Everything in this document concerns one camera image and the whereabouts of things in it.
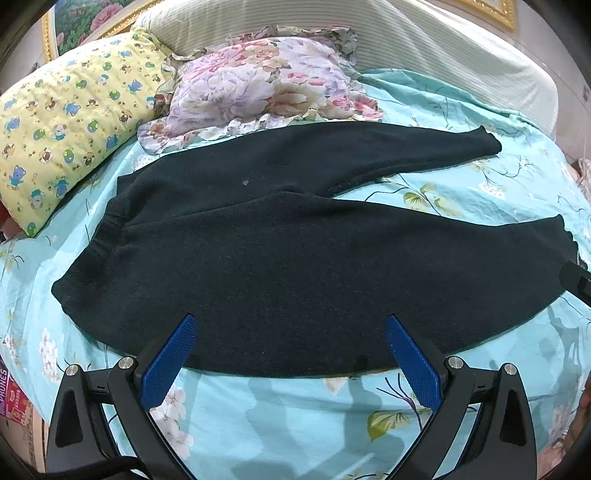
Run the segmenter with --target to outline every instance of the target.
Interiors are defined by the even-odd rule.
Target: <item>ruffled pillowcase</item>
[[[353,79],[356,37],[349,29],[267,27],[227,43],[169,57],[173,78],[156,95],[157,112],[166,116],[138,131],[146,150],[161,153],[296,119],[383,117]]]

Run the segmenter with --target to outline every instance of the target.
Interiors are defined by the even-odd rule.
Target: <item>floral bedsheet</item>
[[[170,79],[155,96],[162,117],[139,128],[139,142],[155,154],[298,119],[379,120],[378,103],[356,81],[356,46],[345,27],[265,27],[172,54],[163,67]]]
[[[384,121],[452,132],[482,124],[503,150],[463,166],[376,179],[339,198],[486,225],[561,213],[582,261],[589,263],[591,207],[570,178],[561,151],[527,119],[410,72],[380,70],[359,80],[384,109]],[[61,311],[51,285],[89,243],[115,194],[117,177],[156,158],[128,142],[80,186],[38,237],[0,246],[0,353],[46,420],[68,364],[105,368],[122,355],[81,333]],[[460,352],[473,367],[517,365],[538,450],[558,438],[575,410],[591,365],[590,322],[590,309],[564,293],[527,323]],[[198,478],[381,480],[430,412],[419,405],[399,370],[274,379],[184,369],[151,414]],[[474,418],[469,410],[439,474],[453,467]],[[111,426],[121,450],[130,453],[117,418]]]

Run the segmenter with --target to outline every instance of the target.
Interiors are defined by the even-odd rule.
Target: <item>black cable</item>
[[[144,464],[136,457],[126,456],[103,460],[66,472],[45,473],[41,478],[43,480],[103,480],[121,472],[129,472],[134,478],[142,479],[141,476],[131,472],[131,470],[144,472],[144,469]]]

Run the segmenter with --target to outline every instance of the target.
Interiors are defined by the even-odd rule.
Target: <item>pink flower print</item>
[[[312,77],[310,80],[308,80],[308,83],[314,87],[322,87],[326,83],[326,80],[323,80],[319,77]]]
[[[349,95],[343,95],[342,97],[338,97],[332,101],[333,106],[341,107],[343,110],[348,112],[353,108],[353,102],[349,98]]]
[[[384,114],[378,111],[378,102],[365,95],[360,95],[355,99],[355,111],[364,118],[383,118]]]
[[[308,79],[308,76],[305,73],[289,72],[287,78],[293,83],[304,83]]]
[[[92,23],[90,24],[90,31],[94,32],[95,30],[98,30],[105,22],[110,20],[121,10],[123,10],[123,6],[121,4],[110,4],[104,7],[103,10],[98,12],[96,16],[92,19]]]

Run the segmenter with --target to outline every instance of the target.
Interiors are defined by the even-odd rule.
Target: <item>cartoon animal print pillow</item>
[[[70,50],[0,96],[0,201],[27,235],[153,119],[169,54],[136,28]]]

